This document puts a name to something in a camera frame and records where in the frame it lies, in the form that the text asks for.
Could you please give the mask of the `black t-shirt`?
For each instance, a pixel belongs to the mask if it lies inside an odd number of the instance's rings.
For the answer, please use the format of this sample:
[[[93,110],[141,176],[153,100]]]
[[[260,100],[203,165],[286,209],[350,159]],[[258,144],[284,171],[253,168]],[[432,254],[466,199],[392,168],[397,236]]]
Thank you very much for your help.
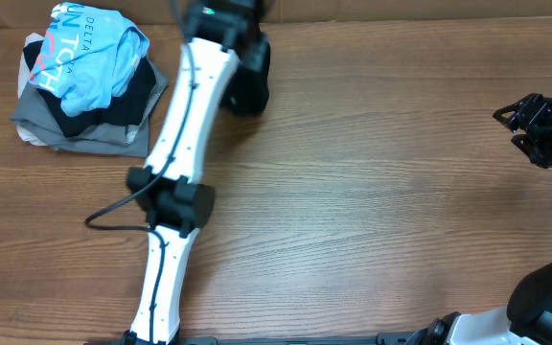
[[[268,73],[269,70],[252,72],[241,61],[220,100],[220,107],[239,117],[259,116],[269,99]]]

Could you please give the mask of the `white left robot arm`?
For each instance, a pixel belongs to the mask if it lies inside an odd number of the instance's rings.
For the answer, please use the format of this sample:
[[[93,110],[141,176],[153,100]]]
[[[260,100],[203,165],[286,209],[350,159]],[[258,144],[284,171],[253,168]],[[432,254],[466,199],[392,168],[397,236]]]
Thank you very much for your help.
[[[271,47],[262,0],[194,1],[164,125],[126,185],[146,214],[149,251],[140,303],[124,344],[173,344],[192,245],[211,216],[214,188],[201,182],[216,115],[261,114],[269,99]]]

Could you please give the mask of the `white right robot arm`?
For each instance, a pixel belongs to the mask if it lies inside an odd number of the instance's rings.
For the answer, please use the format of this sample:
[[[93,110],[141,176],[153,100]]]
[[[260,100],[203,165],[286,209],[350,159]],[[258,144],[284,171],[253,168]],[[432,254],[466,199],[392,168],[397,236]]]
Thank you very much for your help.
[[[499,108],[494,118],[530,162],[552,168],[552,98],[532,93]],[[478,314],[451,313],[412,333],[407,344],[552,344],[552,263],[526,275],[508,305]]]

